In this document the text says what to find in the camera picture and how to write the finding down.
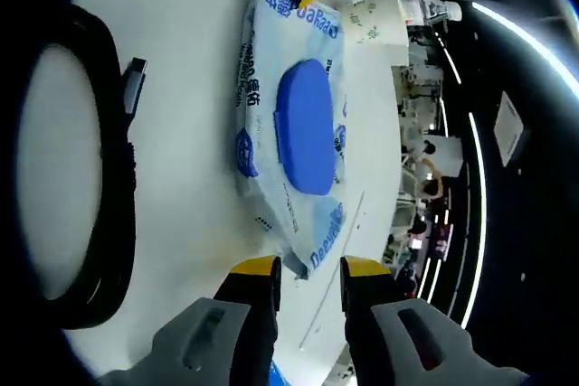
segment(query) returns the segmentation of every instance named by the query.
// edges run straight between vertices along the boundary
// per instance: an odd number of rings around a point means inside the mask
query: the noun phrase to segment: blue printed logo
[[[255,178],[258,174],[253,166],[253,144],[245,128],[242,128],[235,138],[235,151],[239,172],[248,178]]]
[[[344,206],[332,197],[321,198],[314,206],[313,228],[316,250],[309,255],[313,269],[318,268],[334,246],[344,224],[344,217]]]
[[[296,8],[296,0],[265,0],[265,3],[285,18],[288,18]],[[302,8],[297,11],[297,17],[312,23],[316,29],[330,38],[334,40],[337,38],[339,27],[331,23],[329,18],[324,16],[324,12],[321,9]]]
[[[339,139],[342,149],[346,148],[346,126],[336,128],[336,137]]]

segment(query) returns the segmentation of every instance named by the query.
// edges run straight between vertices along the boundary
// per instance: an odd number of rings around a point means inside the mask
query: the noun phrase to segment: blue plastic lid
[[[302,61],[285,72],[274,116],[291,184],[302,193],[328,194],[335,169],[332,95],[319,61]]]

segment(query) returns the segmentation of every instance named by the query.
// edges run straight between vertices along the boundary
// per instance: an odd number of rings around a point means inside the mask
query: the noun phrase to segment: white table
[[[127,297],[106,324],[67,332],[100,375],[137,362],[158,328],[198,297],[212,297],[234,264],[270,248],[237,197],[233,176],[246,0],[74,2],[110,28],[121,65],[133,56],[149,62],[129,132],[138,188]],[[345,344],[339,256],[380,259],[394,213],[400,139],[382,55],[346,51],[346,227],[311,280],[283,272],[274,360],[293,385],[321,384]],[[52,50],[33,79],[19,154],[24,223],[49,287],[66,286],[83,259],[99,198],[97,131],[89,83],[69,55]]]

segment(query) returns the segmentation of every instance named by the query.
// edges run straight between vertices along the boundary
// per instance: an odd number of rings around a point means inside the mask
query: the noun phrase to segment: wet wipes package
[[[240,195],[300,278],[320,266],[346,220],[344,33],[339,12],[319,3],[250,0],[243,21],[235,96]],[[326,70],[332,98],[334,182],[328,194],[298,192],[280,162],[274,113],[284,73],[306,60]]]

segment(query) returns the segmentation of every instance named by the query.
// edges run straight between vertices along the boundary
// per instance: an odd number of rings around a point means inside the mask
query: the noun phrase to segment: led light strip
[[[449,239],[447,240],[447,244],[446,244],[446,252],[444,252],[444,260],[446,261],[446,258],[448,258],[449,256],[449,252],[451,251],[451,240],[452,240],[452,233],[454,232],[454,225],[451,225],[451,228],[449,229]]]
[[[424,284],[426,283],[426,277],[428,276],[428,269],[431,267],[431,259],[426,259],[426,267],[424,268],[424,273],[422,273],[422,282],[420,283],[420,288],[418,288],[418,294],[416,298],[420,298],[422,292],[424,291]]]
[[[467,248],[469,246],[469,228],[470,228],[470,169],[469,164],[465,163],[464,167],[467,171],[467,224],[465,228],[467,233],[464,238],[464,243],[462,245],[462,259],[460,260],[459,276],[456,279],[456,285],[454,286],[454,294],[452,295],[451,306],[449,307],[448,316],[452,315],[452,309],[454,308],[454,303],[456,302],[456,296],[459,293],[460,282],[462,281],[462,272],[464,271],[464,260],[467,254]]]
[[[571,71],[569,71],[564,64],[557,59],[557,57],[549,51],[541,42],[539,42],[535,37],[531,36],[527,31],[524,31],[518,25],[514,24],[510,20],[506,19],[500,14],[488,9],[487,7],[472,3],[472,7],[478,11],[481,11],[484,15],[492,18],[493,20],[499,22],[511,32],[516,33],[523,41],[533,47],[549,64],[553,69],[561,76],[561,79],[567,84],[571,91],[579,98],[579,82],[573,76]]]
[[[444,100],[441,97],[441,110],[442,110],[442,122],[444,123],[444,135],[449,136],[449,125],[446,121],[446,107],[444,106]]]
[[[439,259],[438,262],[436,263],[436,269],[434,270],[434,279],[432,280],[431,292],[428,295],[428,298],[426,299],[428,303],[431,303],[432,296],[434,295],[434,289],[436,288],[436,281],[438,280],[438,274],[441,271],[441,265],[442,260]]]
[[[474,280],[472,282],[472,289],[470,290],[469,303],[467,304],[467,309],[464,312],[464,317],[460,326],[466,329],[469,323],[470,314],[472,313],[472,307],[474,306],[474,301],[477,298],[477,291],[479,291],[480,283],[480,273],[482,272],[482,262],[485,258],[485,245],[487,242],[487,182],[485,179],[485,166],[482,160],[482,151],[480,149],[479,132],[477,130],[477,124],[474,122],[474,117],[472,113],[469,113],[470,126],[472,127],[472,135],[474,137],[474,145],[477,148],[477,159],[479,161],[479,175],[480,175],[480,242],[479,242],[479,255],[477,257],[477,267],[474,271]]]
[[[452,57],[449,55],[449,52],[448,50],[446,50],[446,47],[443,47],[442,49],[444,50],[444,54],[446,54],[446,57],[449,59],[449,63],[451,64],[452,72],[454,72],[454,77],[456,77],[456,81],[459,83],[459,85],[461,85],[462,80],[460,79],[459,72],[456,70],[456,65],[454,65]]]

